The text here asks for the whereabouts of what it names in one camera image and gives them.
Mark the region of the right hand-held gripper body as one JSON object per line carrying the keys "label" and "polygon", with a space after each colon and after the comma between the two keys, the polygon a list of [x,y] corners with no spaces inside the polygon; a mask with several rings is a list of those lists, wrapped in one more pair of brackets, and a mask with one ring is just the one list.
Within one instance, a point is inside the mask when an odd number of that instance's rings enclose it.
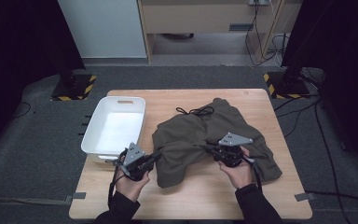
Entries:
{"label": "right hand-held gripper body", "polygon": [[220,158],[214,158],[216,161],[221,161],[227,167],[236,167],[242,161],[247,161],[252,164],[253,160],[245,156],[241,150],[241,146],[252,144],[251,138],[243,137],[235,133],[227,133],[221,140],[218,141],[218,151]]}

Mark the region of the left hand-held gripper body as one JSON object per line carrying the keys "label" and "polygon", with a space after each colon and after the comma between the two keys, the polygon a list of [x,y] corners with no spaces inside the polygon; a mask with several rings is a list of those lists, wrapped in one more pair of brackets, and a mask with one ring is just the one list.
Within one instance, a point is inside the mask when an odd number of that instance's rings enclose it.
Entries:
{"label": "left hand-held gripper body", "polygon": [[146,155],[136,144],[130,143],[115,161],[115,166],[118,166],[129,179],[140,181],[143,175],[154,167],[148,166],[150,159],[150,155]]}

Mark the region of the olive green pants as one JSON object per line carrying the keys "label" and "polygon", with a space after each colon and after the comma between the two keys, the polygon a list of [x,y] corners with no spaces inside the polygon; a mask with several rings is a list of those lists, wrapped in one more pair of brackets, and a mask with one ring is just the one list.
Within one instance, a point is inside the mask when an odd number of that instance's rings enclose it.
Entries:
{"label": "olive green pants", "polygon": [[178,108],[177,111],[177,115],[160,123],[152,134],[154,149],[160,153],[156,162],[159,187],[166,189],[180,184],[186,167],[206,158],[209,155],[206,146],[216,145],[228,133],[253,140],[248,150],[263,182],[282,175],[263,134],[249,125],[239,109],[227,100],[215,98],[198,109],[186,112]]}

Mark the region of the white plastic basket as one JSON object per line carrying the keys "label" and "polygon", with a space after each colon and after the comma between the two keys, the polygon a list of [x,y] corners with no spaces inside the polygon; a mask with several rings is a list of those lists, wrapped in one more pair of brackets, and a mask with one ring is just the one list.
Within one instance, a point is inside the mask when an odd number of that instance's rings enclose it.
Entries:
{"label": "white plastic basket", "polygon": [[144,118],[143,98],[106,96],[91,116],[81,149],[95,162],[116,160],[130,143],[138,143]]}

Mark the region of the person's left hand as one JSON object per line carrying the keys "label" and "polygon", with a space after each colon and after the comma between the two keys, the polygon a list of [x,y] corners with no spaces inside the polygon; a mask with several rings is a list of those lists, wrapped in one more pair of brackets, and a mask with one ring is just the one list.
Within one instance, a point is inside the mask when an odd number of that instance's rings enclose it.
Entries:
{"label": "person's left hand", "polygon": [[143,175],[143,178],[140,181],[133,181],[121,171],[117,172],[116,178],[116,189],[117,192],[120,192],[126,198],[136,203],[143,187],[150,181],[148,173]]}

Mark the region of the person's right hand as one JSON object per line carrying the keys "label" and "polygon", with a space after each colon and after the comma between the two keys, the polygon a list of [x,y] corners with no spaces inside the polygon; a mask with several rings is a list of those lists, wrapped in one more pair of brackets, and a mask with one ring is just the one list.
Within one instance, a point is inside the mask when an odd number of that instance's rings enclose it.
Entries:
{"label": "person's right hand", "polygon": [[218,164],[235,189],[242,189],[253,182],[252,167],[247,161],[242,161],[236,167],[227,167],[221,161]]}

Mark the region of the black floor tape marks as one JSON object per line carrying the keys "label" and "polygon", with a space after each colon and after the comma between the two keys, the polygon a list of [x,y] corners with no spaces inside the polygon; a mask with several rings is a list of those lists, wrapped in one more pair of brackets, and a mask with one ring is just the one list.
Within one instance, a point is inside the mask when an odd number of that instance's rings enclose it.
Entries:
{"label": "black floor tape marks", "polygon": [[87,130],[89,124],[90,124],[91,117],[92,117],[92,115],[84,116],[85,120],[80,125],[83,128],[83,131],[78,133],[77,134],[78,136],[84,136],[85,135],[85,132],[86,132],[86,130]]}

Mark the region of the gray floor tape piece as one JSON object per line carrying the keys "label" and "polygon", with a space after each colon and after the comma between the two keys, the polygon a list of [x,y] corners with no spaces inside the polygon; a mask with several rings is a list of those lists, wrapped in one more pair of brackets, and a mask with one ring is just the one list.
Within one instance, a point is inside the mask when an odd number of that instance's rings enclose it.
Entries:
{"label": "gray floor tape piece", "polygon": [[313,201],[316,199],[316,196],[313,192],[304,192],[304,193],[296,194],[295,198],[298,202]]}
{"label": "gray floor tape piece", "polygon": [[71,203],[73,199],[80,199],[83,200],[86,198],[86,192],[74,192],[72,195],[66,195],[64,201],[66,203]]}

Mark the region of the black stand base yellow stripes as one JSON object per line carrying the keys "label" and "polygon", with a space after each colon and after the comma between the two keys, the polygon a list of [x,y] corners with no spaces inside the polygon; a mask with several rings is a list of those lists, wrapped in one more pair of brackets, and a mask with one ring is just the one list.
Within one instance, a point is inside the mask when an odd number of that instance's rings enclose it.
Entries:
{"label": "black stand base yellow stripes", "polygon": [[96,80],[94,75],[74,75],[70,83],[61,79],[51,94],[52,101],[85,100]]}
{"label": "black stand base yellow stripes", "polygon": [[290,78],[284,72],[267,72],[263,78],[273,99],[308,98],[310,95],[303,80]]}

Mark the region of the light wooden cabinet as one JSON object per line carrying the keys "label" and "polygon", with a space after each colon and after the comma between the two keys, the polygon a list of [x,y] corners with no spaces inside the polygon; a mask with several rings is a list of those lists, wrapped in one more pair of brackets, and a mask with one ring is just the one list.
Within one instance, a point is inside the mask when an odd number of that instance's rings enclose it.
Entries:
{"label": "light wooden cabinet", "polygon": [[156,35],[246,33],[255,59],[264,62],[277,34],[292,32],[304,0],[270,0],[270,6],[249,6],[249,0],[137,0],[148,59]]}

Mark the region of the white panel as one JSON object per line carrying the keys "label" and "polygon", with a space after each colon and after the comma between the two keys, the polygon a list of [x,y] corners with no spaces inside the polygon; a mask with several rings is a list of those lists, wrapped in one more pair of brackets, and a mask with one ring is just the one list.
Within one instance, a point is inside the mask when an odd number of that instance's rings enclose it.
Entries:
{"label": "white panel", "polygon": [[84,59],[145,58],[137,0],[58,0]]}

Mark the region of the white power strip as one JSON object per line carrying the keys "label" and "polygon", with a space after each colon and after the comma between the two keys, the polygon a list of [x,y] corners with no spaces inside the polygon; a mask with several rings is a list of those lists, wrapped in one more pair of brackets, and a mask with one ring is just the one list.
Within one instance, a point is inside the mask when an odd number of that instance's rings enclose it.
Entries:
{"label": "white power strip", "polygon": [[249,6],[270,6],[270,0],[249,0]]}

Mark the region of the black curtain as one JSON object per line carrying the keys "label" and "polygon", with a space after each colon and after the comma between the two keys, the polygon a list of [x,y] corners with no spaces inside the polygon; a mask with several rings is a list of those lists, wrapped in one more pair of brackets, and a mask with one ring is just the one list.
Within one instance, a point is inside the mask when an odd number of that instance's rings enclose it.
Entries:
{"label": "black curtain", "polygon": [[24,88],[84,64],[58,0],[0,0],[0,133]]}
{"label": "black curtain", "polygon": [[345,147],[358,153],[358,0],[303,0],[282,65],[324,71],[324,103]]}

